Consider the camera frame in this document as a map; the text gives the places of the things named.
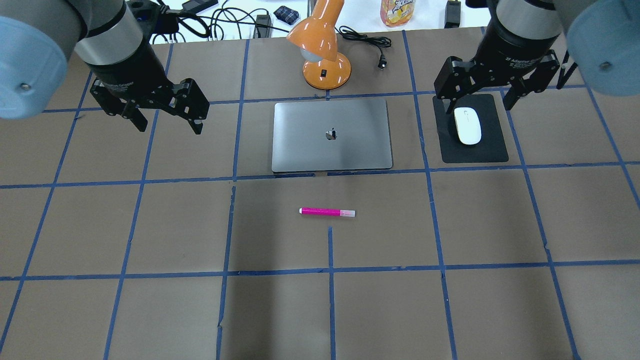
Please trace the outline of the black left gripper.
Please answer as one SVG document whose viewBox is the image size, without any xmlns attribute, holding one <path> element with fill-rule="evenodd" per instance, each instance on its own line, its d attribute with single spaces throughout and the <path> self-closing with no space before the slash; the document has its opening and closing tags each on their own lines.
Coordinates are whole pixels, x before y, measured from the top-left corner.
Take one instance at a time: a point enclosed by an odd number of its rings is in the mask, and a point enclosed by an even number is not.
<svg viewBox="0 0 640 360">
<path fill-rule="evenodd" d="M 147 42 L 114 64 L 89 64 L 95 79 L 89 92 L 108 116 L 121 116 L 144 133 L 148 120 L 141 109 L 157 109 L 185 119 L 200 135 L 210 102 L 196 80 L 173 83 Z"/>
</svg>

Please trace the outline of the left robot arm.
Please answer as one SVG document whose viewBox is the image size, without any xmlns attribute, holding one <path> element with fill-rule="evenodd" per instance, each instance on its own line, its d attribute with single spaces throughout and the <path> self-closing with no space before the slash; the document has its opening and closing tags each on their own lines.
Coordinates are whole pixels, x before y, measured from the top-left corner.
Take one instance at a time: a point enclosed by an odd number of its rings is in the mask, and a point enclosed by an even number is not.
<svg viewBox="0 0 640 360">
<path fill-rule="evenodd" d="M 141 109 L 162 110 L 201 134 L 210 102 L 194 79 L 169 80 L 132 2 L 3 0 L 0 23 L 2 119 L 43 112 L 76 54 L 94 74 L 89 91 L 108 116 L 144 132 Z"/>
</svg>

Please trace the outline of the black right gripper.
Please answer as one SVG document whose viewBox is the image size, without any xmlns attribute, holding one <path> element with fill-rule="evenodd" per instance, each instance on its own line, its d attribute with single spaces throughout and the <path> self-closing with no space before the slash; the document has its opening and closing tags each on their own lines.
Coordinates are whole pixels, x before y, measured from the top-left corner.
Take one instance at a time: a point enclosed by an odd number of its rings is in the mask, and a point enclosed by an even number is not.
<svg viewBox="0 0 640 360">
<path fill-rule="evenodd" d="M 482 88 L 510 85 L 503 96 L 505 111 L 512 110 L 519 99 L 531 92 L 544 92 L 560 68 L 556 52 L 551 49 L 558 36 L 520 36 L 498 18 L 492 18 L 473 59 L 464 61 L 450 56 L 435 78 L 436 97 L 449 100 L 446 114 L 453 112 L 462 97 Z"/>
</svg>

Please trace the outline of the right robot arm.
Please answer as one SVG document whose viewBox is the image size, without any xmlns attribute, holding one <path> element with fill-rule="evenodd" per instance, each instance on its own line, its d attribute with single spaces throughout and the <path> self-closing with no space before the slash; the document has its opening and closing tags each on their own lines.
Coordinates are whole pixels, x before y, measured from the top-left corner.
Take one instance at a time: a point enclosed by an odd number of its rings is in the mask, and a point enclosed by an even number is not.
<svg viewBox="0 0 640 360">
<path fill-rule="evenodd" d="M 554 76 L 562 89 L 578 69 L 603 95 L 638 95 L 640 5 L 637 0 L 467 0 L 487 8 L 490 21 L 473 59 L 450 56 L 434 82 L 448 112 L 464 96 L 509 86 L 511 110 L 528 94 L 544 92 Z"/>
</svg>

